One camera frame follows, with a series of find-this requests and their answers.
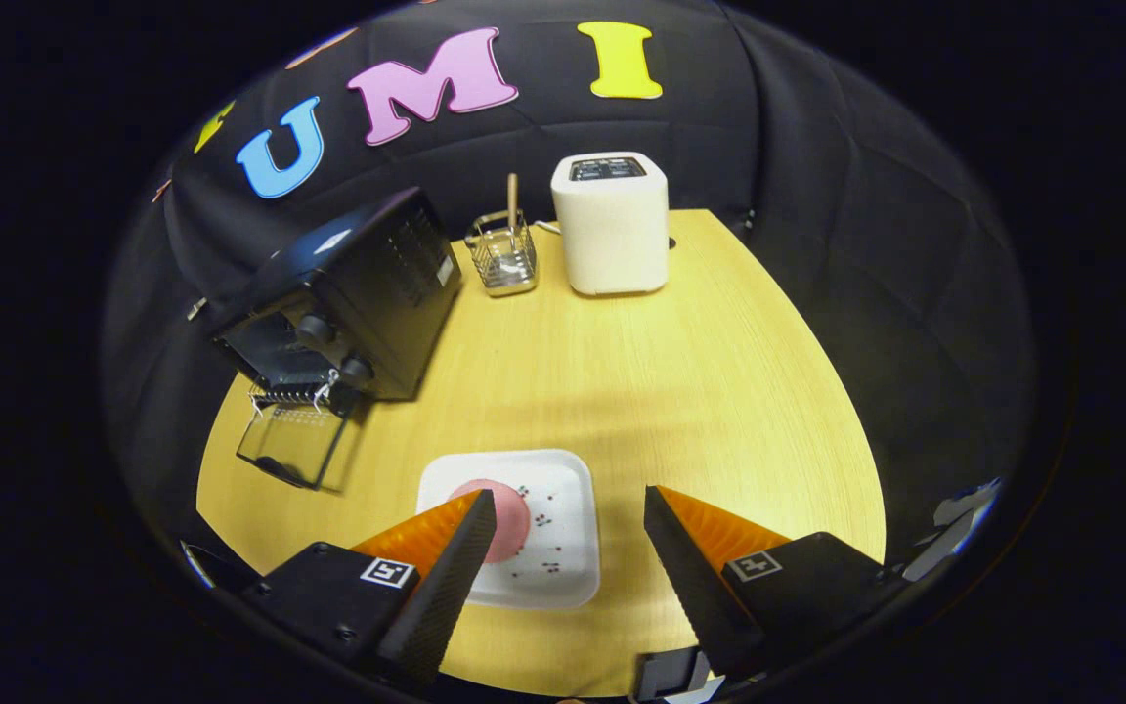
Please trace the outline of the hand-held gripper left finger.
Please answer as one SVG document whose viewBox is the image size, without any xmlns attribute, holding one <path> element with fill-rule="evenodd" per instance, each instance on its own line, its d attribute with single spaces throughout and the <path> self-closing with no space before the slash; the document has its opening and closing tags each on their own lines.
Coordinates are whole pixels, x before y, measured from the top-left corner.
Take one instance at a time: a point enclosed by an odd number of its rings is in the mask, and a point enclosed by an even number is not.
<svg viewBox="0 0 1126 704">
<path fill-rule="evenodd" d="M 355 549 L 316 541 L 240 598 L 341 668 L 425 687 L 441 669 L 495 531 L 495 494 L 470 491 Z"/>
</svg>

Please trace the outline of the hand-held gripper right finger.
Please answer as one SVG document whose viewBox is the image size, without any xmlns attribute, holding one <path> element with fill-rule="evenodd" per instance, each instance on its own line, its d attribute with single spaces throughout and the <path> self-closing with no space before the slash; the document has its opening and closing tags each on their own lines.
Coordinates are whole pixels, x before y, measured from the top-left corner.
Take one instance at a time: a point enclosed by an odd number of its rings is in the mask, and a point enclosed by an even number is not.
<svg viewBox="0 0 1126 704">
<path fill-rule="evenodd" d="M 796 667 L 910 588 L 831 532 L 778 532 L 665 485 L 643 526 L 701 651 L 720 676 Z"/>
</svg>

